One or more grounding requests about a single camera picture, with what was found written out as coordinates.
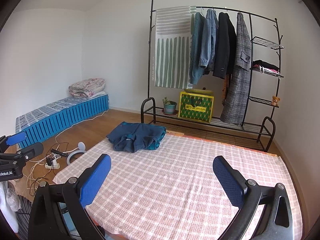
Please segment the white gloved left hand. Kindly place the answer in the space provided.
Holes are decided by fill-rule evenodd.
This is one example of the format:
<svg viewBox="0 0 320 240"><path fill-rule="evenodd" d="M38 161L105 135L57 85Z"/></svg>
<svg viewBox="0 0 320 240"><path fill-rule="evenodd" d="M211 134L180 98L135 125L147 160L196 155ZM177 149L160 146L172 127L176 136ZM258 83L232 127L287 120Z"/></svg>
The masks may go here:
<svg viewBox="0 0 320 240"><path fill-rule="evenodd" d="M16 212L21 208L19 197L14 185L8 181L1 181L1 212L14 233L18 233Z"/></svg>

